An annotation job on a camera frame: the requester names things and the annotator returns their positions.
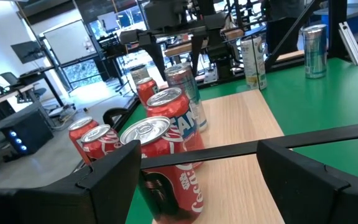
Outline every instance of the wooden table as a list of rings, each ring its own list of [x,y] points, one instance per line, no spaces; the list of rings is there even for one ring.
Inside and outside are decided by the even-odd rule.
[[[203,106],[207,148],[283,136],[259,90],[206,100]],[[256,155],[208,161],[196,174],[204,209],[195,223],[284,223]]]
[[[3,96],[0,96],[0,103],[2,103],[3,101],[9,99],[10,97],[17,96],[20,92],[25,92],[25,91],[31,90],[33,87],[34,87],[33,84],[26,85],[26,86],[20,87],[19,91],[15,90],[15,91],[13,91],[11,93],[8,93],[8,94],[5,94]]]

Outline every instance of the black bar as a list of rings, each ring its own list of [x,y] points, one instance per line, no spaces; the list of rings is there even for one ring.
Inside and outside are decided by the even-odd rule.
[[[339,23],[346,22],[347,0],[328,1],[329,9],[329,48],[332,57],[344,58],[347,55],[345,45],[339,34]]]
[[[293,148],[326,144],[330,142],[347,141],[352,139],[358,139],[358,124],[322,131],[293,134],[266,140],[285,148]],[[219,146],[199,151],[190,151],[155,158],[142,159],[141,169],[150,169],[255,154],[257,143],[258,141],[243,142],[239,144]]]
[[[47,85],[48,85],[50,91],[52,92],[53,96],[56,98],[58,104],[59,104],[60,106],[65,106],[64,103],[63,103],[63,101],[62,101],[62,99],[60,99],[59,94],[57,94],[56,90],[54,89],[54,87],[53,87],[52,84],[50,83],[48,76],[45,74],[45,72],[42,72],[41,74],[42,74],[42,78],[44,78],[44,80],[45,80],[45,82],[47,83]]]
[[[268,70],[274,62],[278,59],[279,52],[281,51],[281,48],[285,45],[284,43],[287,42],[287,39],[290,35],[292,35],[294,32],[298,32],[303,24],[309,19],[309,17],[313,14],[314,10],[318,7],[318,5],[321,3],[322,0],[313,0],[308,7],[302,12],[302,14],[298,17],[296,22],[292,25],[291,29],[285,34],[285,37],[280,41],[278,46],[274,49],[273,53],[269,55],[265,61],[265,68]]]

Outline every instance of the silver can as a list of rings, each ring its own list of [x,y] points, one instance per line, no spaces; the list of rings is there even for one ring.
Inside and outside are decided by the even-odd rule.
[[[306,78],[321,78],[327,74],[327,25],[304,28]]]
[[[131,68],[129,71],[131,73],[132,79],[134,80],[134,83],[137,83],[143,78],[150,77],[146,65],[138,65],[136,67]]]
[[[204,131],[208,124],[190,63],[180,63],[167,68],[165,78],[169,87],[178,87],[185,92],[190,100],[190,108],[197,121],[198,129],[200,132]]]

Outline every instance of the window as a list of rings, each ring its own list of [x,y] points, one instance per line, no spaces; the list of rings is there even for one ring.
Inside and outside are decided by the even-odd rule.
[[[63,68],[72,89],[101,82],[99,70],[93,60],[87,60]]]

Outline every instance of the coca-cola can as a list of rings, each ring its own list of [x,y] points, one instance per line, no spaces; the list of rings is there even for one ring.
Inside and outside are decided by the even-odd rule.
[[[142,158],[184,152],[178,128],[164,116],[143,119],[124,131],[123,144],[140,140]],[[139,189],[159,224],[190,224],[203,210],[203,195],[191,164],[142,170]]]
[[[157,83],[152,77],[147,77],[139,80],[136,83],[137,94],[139,95],[140,102],[144,107],[147,106],[147,100],[158,92]]]
[[[122,146],[116,130],[108,124],[99,125],[81,138],[85,154],[92,159],[101,159]]]
[[[147,101],[146,113],[148,117],[166,116],[171,123],[179,128],[187,151],[204,149],[203,139],[197,121],[190,107],[190,101],[180,88],[168,88],[154,94]],[[202,162],[193,164],[195,168]]]
[[[87,133],[90,129],[93,129],[99,125],[92,117],[85,117],[81,118],[78,121],[75,121],[68,127],[68,137],[73,142],[75,148],[77,149],[78,153],[80,153],[82,159],[84,160],[85,164],[91,164],[90,159],[85,154],[80,140],[82,136]]]

